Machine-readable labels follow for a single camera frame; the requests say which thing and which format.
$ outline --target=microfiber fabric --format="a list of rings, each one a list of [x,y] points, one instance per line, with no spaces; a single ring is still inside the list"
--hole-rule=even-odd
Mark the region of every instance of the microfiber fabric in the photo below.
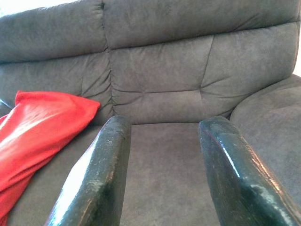
[[[34,173],[79,134],[100,103],[59,92],[23,92],[0,118],[0,226]]]

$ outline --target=red blanket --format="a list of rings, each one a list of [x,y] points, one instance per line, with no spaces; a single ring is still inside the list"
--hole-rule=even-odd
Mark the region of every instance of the red blanket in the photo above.
[[[57,92],[21,92],[0,118],[0,226],[31,177],[95,116],[96,101]]]

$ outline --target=gray couch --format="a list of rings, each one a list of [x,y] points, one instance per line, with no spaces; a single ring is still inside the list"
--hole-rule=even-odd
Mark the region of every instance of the gray couch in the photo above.
[[[0,18],[0,115],[17,90],[100,101],[32,179],[9,225],[45,223],[113,115],[132,123],[121,226],[217,226],[198,123],[230,119],[301,205],[299,0],[81,0]]]

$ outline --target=back cushion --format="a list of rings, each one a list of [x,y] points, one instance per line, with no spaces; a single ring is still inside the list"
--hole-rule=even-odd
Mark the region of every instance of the back cushion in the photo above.
[[[69,92],[102,103],[100,124],[113,114],[135,124],[229,116],[291,76],[299,9],[299,0],[82,0],[5,16],[0,98],[12,106],[18,89]]]

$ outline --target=seat cushion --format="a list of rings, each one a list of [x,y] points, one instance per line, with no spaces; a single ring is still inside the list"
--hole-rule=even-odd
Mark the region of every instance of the seat cushion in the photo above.
[[[250,96],[230,120],[301,206],[301,78]]]
[[[198,124],[132,126],[121,226],[219,225]]]
[[[8,214],[9,226],[45,224],[71,168],[92,143],[100,128],[86,128],[32,177],[21,199]]]

